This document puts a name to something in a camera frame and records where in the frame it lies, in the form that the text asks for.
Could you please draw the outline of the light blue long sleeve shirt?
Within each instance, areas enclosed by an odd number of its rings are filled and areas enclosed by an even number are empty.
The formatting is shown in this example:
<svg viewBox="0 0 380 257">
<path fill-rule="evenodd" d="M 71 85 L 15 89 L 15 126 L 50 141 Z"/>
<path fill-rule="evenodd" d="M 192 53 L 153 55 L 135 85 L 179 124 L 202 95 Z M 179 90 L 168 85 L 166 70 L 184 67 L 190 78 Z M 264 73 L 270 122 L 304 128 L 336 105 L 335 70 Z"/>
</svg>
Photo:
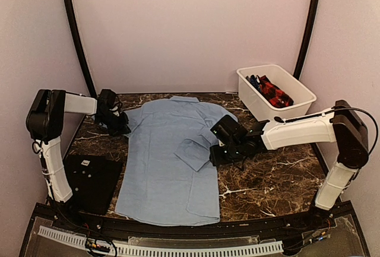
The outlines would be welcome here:
<svg viewBox="0 0 380 257">
<path fill-rule="evenodd" d="M 218 223 L 218 174 L 209 160 L 218 140 L 211 128 L 228 111 L 173 96 L 126 114 L 131 132 L 115 212 L 156 226 Z"/>
</svg>

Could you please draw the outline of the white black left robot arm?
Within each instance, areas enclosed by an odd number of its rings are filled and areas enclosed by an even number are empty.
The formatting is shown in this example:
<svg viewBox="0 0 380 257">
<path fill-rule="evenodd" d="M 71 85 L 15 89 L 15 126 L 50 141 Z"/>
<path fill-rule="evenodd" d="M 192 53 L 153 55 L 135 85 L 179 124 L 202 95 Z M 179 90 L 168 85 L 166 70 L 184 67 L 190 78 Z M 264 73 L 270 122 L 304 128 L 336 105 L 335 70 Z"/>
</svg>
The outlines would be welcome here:
<svg viewBox="0 0 380 257">
<path fill-rule="evenodd" d="M 115 92 L 103 89 L 96 98 L 65 90 L 41 89 L 26 117 L 26 128 L 33 140 L 32 150 L 40 158 L 48 194 L 56 202 L 66 203 L 72 196 L 61 154 L 61 134 L 66 113 L 94 117 L 111 136 L 131 132 L 129 119 L 121 111 L 122 103 Z"/>
</svg>

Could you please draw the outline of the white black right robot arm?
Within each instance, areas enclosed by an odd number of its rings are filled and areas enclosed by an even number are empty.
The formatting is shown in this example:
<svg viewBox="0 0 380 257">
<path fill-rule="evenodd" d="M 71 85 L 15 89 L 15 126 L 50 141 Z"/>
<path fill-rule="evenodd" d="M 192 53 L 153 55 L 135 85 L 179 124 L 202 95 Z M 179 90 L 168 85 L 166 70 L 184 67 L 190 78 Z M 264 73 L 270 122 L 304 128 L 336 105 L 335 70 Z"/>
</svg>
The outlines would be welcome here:
<svg viewBox="0 0 380 257">
<path fill-rule="evenodd" d="M 369 145 L 368 128 L 359 117 L 360 113 L 373 118 L 367 111 L 338 100 L 333 107 L 321 112 L 291 119 L 276 116 L 272 120 L 254 122 L 250 129 L 225 115 L 211 128 L 219 144 L 210 147 L 210 161 L 213 166 L 244 163 L 247 158 L 282 147 L 336 143 L 336 161 L 315 194 L 311 210 L 303 217 L 303 225 L 315 230 L 325 221 L 326 214 L 359 170 L 367 164 L 375 148 Z"/>
</svg>

